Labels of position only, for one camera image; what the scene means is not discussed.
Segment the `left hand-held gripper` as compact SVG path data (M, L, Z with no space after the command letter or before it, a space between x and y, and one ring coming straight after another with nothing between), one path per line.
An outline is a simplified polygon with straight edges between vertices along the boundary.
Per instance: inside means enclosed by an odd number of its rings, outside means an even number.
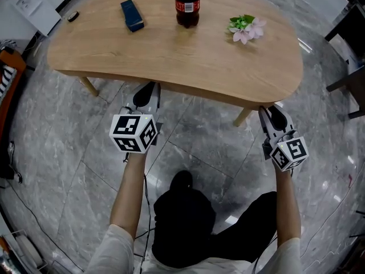
M148 82L137 86L128 96L120 114L113 116L109 137L121 152L146 153L156 145L162 123L154 115L160 108L161 87Z

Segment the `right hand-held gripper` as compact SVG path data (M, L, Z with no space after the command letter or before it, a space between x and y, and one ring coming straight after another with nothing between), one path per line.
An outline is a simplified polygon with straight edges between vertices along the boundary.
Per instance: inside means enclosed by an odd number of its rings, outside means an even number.
M266 160L271 159L280 171L287 171L309 157L304 137L299 136L291 116L282 107L277 104L269 108L260 106L258 114L267 137L262 145ZM281 131L288 133L279 136Z

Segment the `person's right forearm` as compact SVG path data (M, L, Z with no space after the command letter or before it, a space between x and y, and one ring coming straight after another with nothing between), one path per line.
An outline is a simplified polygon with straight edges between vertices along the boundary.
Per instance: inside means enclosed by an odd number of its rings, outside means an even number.
M289 171L282 172L275 167L277 186L277 247L292 238L301 237L301 218L294 184Z

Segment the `person's left forearm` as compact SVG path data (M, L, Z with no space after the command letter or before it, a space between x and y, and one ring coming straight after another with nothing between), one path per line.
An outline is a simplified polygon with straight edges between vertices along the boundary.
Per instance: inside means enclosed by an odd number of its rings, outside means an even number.
M134 239L143 199L146 154L130 154L109 222L126 230Z

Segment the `wooden coffee table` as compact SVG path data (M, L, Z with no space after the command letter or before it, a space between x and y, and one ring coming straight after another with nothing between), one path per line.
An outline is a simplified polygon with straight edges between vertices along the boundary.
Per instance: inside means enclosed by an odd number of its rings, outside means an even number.
M131 32L121 3L84 0L48 48L48 65L83 79L155 81L167 90L257 110L288 98L303 78L294 28L264 0L201 0L198 25L176 20L175 0L133 0L144 28ZM233 42L230 18L266 21L263 36Z

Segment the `person's left black shoe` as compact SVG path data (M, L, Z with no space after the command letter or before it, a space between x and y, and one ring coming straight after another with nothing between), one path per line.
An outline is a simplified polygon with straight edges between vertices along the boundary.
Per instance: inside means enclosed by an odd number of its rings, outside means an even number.
M179 171L172 179L169 189L185 191L193 188L193 176L187 170Z

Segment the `dark blue rectangular box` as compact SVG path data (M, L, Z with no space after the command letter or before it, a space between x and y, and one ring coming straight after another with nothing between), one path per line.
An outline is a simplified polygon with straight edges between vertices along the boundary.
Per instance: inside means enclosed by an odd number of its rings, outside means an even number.
M144 21L133 0L124 1L120 5L124 14L125 24L131 32L134 33L144 28Z

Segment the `artificial pink flower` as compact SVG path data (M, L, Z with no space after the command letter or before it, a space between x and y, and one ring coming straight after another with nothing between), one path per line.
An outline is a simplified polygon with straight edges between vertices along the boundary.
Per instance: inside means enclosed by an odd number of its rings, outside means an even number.
M228 30L233 34L233 42L247 44L252 39L263 36L266 21L252 15L240 15L230 18Z

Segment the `cola bottle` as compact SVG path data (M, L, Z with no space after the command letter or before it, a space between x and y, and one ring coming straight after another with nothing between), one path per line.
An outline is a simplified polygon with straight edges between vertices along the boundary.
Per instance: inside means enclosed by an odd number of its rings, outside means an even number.
M186 29L199 22L200 0L175 0L176 19Z

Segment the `person's black trousers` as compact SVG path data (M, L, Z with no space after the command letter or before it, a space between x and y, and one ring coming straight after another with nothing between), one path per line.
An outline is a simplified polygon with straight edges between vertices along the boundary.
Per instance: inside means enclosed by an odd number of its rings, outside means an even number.
M154 257L172 268L195 265L207 258L254 262L277 231L277 193L262 194L238 221L214 235L216 213L195 189L169 190L154 204Z

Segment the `orange sofa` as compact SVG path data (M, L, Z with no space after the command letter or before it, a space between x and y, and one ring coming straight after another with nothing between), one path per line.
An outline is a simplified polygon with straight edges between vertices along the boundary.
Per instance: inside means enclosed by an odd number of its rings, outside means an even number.
M11 101L26 69L26 63L23 60L21 54L15 50L10 51L10 49L7 47L0 51L0 67L2 65L8 65L15 68L17 70L17 75L6 95L0 99L0 142L4 134L6 118L11 106Z

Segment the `white water dispenser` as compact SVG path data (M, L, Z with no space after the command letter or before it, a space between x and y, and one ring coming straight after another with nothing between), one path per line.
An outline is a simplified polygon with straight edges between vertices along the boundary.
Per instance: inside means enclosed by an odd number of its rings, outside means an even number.
M61 16L48 0L10 0L10 3L45 37L61 20Z

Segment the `striped cushion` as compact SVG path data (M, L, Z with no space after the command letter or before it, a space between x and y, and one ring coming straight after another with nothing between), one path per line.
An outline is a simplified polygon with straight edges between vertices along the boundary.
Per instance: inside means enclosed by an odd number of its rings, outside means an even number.
M13 67L10 67L8 65L2 65L0 67L1 71L1 78L0 78L0 99L2 99L8 89L10 88L13 80L15 79L17 75L17 70Z

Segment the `person's light shirt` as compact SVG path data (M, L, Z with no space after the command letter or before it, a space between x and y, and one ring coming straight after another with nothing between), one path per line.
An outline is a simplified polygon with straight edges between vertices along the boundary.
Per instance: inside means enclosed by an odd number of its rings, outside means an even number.
M126 230L116 225L109 226L85 274L133 274L133 243ZM286 241L256 274L303 274L299 247L298 238ZM252 274L253 267L254 264L248 261L208 258L177 269L159 263L152 255L143 263L142 274Z

